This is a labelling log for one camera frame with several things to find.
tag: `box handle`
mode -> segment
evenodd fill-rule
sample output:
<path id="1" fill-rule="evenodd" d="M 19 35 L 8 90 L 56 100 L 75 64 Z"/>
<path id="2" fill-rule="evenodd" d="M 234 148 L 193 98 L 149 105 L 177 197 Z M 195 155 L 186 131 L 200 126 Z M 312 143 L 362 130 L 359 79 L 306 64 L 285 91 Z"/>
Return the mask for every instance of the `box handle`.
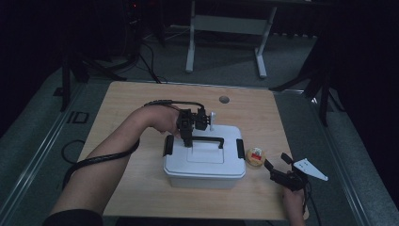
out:
<path id="1" fill-rule="evenodd" d="M 167 154 L 169 154 L 169 155 L 173 154 L 173 141 L 174 141 L 174 136 L 173 135 L 168 135 L 165 138 L 164 157 Z"/>
<path id="2" fill-rule="evenodd" d="M 244 141 L 242 139 L 236 139 L 237 142 L 237 153 L 238 158 L 243 158 L 246 160 L 246 153 L 244 151 Z"/>
<path id="3" fill-rule="evenodd" d="M 193 137 L 193 140 L 204 140 L 204 141 L 218 141 L 219 149 L 223 149 L 223 144 L 224 144 L 224 138 L 222 137 Z"/>

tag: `gray floor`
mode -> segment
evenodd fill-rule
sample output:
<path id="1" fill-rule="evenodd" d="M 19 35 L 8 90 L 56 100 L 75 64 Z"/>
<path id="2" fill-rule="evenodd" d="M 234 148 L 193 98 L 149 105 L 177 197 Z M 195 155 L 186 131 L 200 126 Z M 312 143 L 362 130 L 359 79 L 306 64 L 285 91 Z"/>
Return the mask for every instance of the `gray floor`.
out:
<path id="1" fill-rule="evenodd" d="M 235 45 L 225 41 L 214 43 L 212 38 L 207 34 L 198 35 L 194 71 L 187 74 L 184 71 L 187 51 L 185 34 L 168 39 L 166 48 L 161 47 L 153 37 L 147 37 L 146 43 L 154 51 L 154 72 L 170 83 L 267 89 L 296 77 L 315 42 L 315 39 L 272 36 L 263 54 L 268 77 L 261 79 L 253 53 L 253 43 L 258 43 L 258 38 L 241 40 Z M 142 46 L 141 54 L 151 62 L 149 48 Z M 128 81 L 152 80 L 142 61 L 128 71 L 121 70 L 118 73 L 127 77 Z M 53 96 L 55 88 L 60 86 L 58 71 L 47 79 L 21 117 L 2 137 L 0 203 L 6 204 L 4 206 L 8 212 L 2 209 L 0 216 L 4 217 L 5 225 L 41 224 L 56 201 L 64 172 L 70 166 L 61 158 L 60 151 L 73 140 L 86 139 L 110 82 L 91 72 L 87 84 L 72 84 L 74 101 L 65 113 L 59 113 L 60 98 Z M 306 84 L 307 81 L 293 89 L 304 89 Z M 323 225 L 395 225 L 395 222 L 399 222 L 397 209 L 392 207 L 390 197 L 378 181 L 374 167 L 370 165 L 370 159 L 346 114 L 334 111 L 331 107 L 328 112 L 329 127 L 326 128 L 317 119 L 317 105 L 311 100 L 295 91 L 276 93 L 275 96 L 294 158 L 307 157 L 329 178 L 328 182 L 311 178 L 315 205 L 308 205 L 311 216 L 307 225 L 319 225 L 314 206 Z M 68 122 L 72 112 L 88 113 L 88 122 Z M 48 131 L 56 129 L 59 133 L 47 137 Z M 78 142 L 68 146 L 68 157 L 76 159 L 81 148 Z M 354 164 L 348 161 L 350 154 L 361 158 Z M 32 158 L 42 159 L 43 162 L 29 167 L 27 164 Z M 27 186 L 17 184 L 26 169 L 30 171 L 20 181 L 27 182 Z M 14 203 L 6 202 L 10 194 L 13 194 L 11 201 Z M 351 200 L 353 195 L 357 195 L 357 200 Z M 113 225 L 115 219 L 104 218 L 105 225 Z M 253 219 L 246 219 L 246 223 L 248 226 L 269 223 L 288 225 L 286 221 Z"/>

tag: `tabletop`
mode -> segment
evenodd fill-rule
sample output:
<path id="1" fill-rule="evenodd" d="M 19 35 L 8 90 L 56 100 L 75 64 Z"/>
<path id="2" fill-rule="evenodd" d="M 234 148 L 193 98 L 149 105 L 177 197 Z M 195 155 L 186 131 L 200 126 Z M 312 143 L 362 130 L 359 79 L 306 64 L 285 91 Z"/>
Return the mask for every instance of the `tabletop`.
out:
<path id="1" fill-rule="evenodd" d="M 228 97 L 222 104 L 220 97 Z M 267 89 L 199 85 L 113 82 L 99 109 L 80 155 L 84 159 L 135 109 L 154 100 L 198 102 L 207 114 L 216 113 L 215 124 L 241 130 L 245 150 L 257 147 L 275 169 L 290 169 L 281 153 L 291 151 L 274 95 Z M 179 105 L 180 108 L 196 106 Z M 107 205 L 106 216 L 162 218 L 286 219 L 281 186 L 269 179 L 264 167 L 246 165 L 246 175 L 232 189 L 173 187 L 164 172 L 166 135 L 147 129 L 140 146 Z"/>

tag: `wrist mount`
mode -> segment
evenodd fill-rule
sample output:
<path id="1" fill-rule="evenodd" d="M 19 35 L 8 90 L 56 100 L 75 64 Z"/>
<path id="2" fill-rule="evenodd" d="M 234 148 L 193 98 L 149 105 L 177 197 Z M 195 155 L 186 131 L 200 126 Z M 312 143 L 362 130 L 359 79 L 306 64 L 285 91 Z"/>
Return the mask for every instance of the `wrist mount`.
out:
<path id="1" fill-rule="evenodd" d="M 264 166 L 270 171 L 270 180 L 288 187 L 292 191 L 304 189 L 308 183 L 308 175 L 294 167 L 294 160 L 286 153 L 281 154 L 281 159 L 291 165 L 291 171 L 284 173 L 274 169 L 273 165 L 264 161 Z"/>
<path id="2" fill-rule="evenodd" d="M 215 113 L 211 113 L 211 115 L 206 115 L 206 110 L 204 105 L 197 102 L 183 102 L 183 101 L 172 101 L 172 100 L 157 100 L 146 103 L 146 105 L 197 105 L 199 106 L 198 112 L 191 112 L 191 109 L 176 109 L 179 111 L 179 118 L 176 121 L 177 128 L 180 131 L 180 135 L 182 140 L 184 141 L 185 147 L 192 147 L 193 140 L 208 140 L 215 139 L 214 137 L 193 137 L 193 129 L 196 128 L 198 130 L 206 130 L 208 124 L 211 126 L 215 119 Z"/>

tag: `human arm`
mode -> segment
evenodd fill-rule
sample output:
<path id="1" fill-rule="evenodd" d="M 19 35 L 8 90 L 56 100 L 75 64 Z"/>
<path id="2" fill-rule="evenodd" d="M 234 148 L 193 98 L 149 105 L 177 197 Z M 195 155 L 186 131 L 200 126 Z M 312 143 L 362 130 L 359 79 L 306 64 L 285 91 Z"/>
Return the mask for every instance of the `human arm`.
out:
<path id="1" fill-rule="evenodd" d="M 287 212 L 288 220 L 291 226 L 304 226 L 303 202 L 305 199 L 304 190 L 291 191 L 283 187 L 282 204 Z"/>
<path id="2" fill-rule="evenodd" d="M 88 156 L 103 156 L 130 150 L 148 127 L 178 136 L 179 111 L 173 107 L 150 105 L 139 108 Z M 122 177 L 129 157 L 90 165 L 77 170 L 54 206 L 51 214 L 71 209 L 87 209 L 100 215 Z"/>

